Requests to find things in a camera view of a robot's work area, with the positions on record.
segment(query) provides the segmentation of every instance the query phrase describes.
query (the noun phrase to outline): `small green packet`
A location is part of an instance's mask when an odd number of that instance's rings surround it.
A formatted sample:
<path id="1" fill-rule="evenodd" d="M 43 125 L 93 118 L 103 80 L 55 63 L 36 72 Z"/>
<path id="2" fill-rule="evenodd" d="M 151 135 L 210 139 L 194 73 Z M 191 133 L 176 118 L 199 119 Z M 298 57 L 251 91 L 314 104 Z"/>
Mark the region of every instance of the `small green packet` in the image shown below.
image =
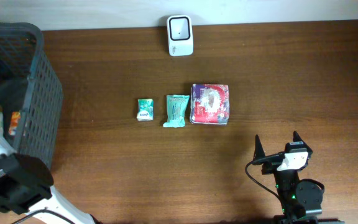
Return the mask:
<path id="1" fill-rule="evenodd" d="M 138 121 L 152 121 L 154 119 L 153 99 L 139 99 L 137 100 L 139 105 L 139 112 L 136 115 Z"/>
<path id="2" fill-rule="evenodd" d="M 167 96 L 167 113 L 168 121 L 164 123 L 164 128 L 184 127 L 185 111 L 190 96 L 168 95 Z"/>

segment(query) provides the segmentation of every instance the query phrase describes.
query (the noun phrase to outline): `red and purple package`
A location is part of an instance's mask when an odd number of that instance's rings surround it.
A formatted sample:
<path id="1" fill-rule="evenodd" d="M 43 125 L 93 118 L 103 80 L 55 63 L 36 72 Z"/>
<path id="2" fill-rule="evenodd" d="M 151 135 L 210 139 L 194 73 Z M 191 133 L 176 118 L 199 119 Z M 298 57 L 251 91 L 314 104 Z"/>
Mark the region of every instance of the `red and purple package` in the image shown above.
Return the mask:
<path id="1" fill-rule="evenodd" d="M 227 124 L 229 86 L 193 84 L 190 121 L 194 124 Z"/>

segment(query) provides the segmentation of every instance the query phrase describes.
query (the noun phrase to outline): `white smart sensor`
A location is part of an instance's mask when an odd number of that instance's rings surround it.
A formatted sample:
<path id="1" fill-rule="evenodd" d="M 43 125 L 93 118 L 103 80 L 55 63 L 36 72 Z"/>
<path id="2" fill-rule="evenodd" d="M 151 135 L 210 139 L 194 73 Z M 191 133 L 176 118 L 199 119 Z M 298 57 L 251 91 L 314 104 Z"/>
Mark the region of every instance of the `white smart sensor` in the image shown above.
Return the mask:
<path id="1" fill-rule="evenodd" d="M 193 53 L 193 29 L 191 19 L 185 15 L 171 16 L 167 20 L 168 49 L 171 56 Z"/>

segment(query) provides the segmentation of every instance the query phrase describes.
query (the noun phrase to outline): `wood grain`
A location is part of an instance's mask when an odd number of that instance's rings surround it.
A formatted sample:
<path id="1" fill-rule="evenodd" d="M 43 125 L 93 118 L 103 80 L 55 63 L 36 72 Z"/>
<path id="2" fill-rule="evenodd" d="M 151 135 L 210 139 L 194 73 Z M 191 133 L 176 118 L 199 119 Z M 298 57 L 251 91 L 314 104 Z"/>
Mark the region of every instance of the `wood grain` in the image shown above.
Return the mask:
<path id="1" fill-rule="evenodd" d="M 55 185 L 105 223 L 216 223 L 281 213 L 245 173 L 259 134 L 267 154 L 292 131 L 314 150 L 301 178 L 326 186 L 321 218 L 358 223 L 358 21 L 196 26 L 173 58 L 166 30 L 44 32 L 65 99 Z M 227 126 L 162 128 L 165 96 L 229 85 Z M 138 122 L 138 98 L 155 120 Z M 251 174 L 273 188 L 273 176 Z M 0 223 L 18 216 L 1 214 Z"/>

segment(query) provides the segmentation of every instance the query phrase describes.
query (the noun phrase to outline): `black cable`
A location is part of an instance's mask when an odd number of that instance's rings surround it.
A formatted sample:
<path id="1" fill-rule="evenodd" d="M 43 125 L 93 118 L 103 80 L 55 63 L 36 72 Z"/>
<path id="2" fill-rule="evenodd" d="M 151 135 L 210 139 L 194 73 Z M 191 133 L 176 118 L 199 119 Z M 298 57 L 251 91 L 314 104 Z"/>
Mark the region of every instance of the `black cable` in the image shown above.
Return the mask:
<path id="1" fill-rule="evenodd" d="M 248 173 L 248 167 L 253 163 L 253 161 L 250 161 L 247 165 L 246 165 L 246 174 L 249 177 L 249 179 L 251 179 L 252 181 L 254 181 L 257 185 L 259 185 L 260 187 L 262 187 L 263 189 L 267 190 L 268 192 L 270 192 L 272 195 L 276 196 L 276 198 L 280 201 L 282 207 L 284 207 L 285 210 L 287 210 L 285 204 L 283 203 L 283 200 L 280 198 L 280 196 L 278 196 L 278 194 L 276 194 L 273 190 L 268 189 L 265 185 L 261 184 L 258 182 L 258 180 L 255 180 L 249 173 Z M 290 222 L 290 224 L 292 224 L 292 220 L 288 214 L 288 212 L 284 212 L 285 216 L 287 217 L 288 221 Z"/>
<path id="2" fill-rule="evenodd" d="M 46 210 L 46 209 L 42 209 L 42 210 L 37 210 L 33 213 L 31 213 L 30 215 L 27 215 L 21 219 L 19 219 L 18 221 L 12 223 L 12 224 L 19 224 L 19 223 L 22 223 L 26 220 L 28 220 L 29 218 L 33 217 L 34 215 L 38 214 L 38 213 L 49 213 L 51 215 L 55 215 L 56 217 L 59 217 L 61 218 L 62 220 L 65 220 L 66 222 L 70 223 L 70 224 L 75 224 L 73 221 L 69 220 L 68 218 L 64 217 L 63 215 L 59 214 L 59 213 L 56 213 L 56 212 L 53 212 L 53 211 L 50 211 L 50 210 Z"/>

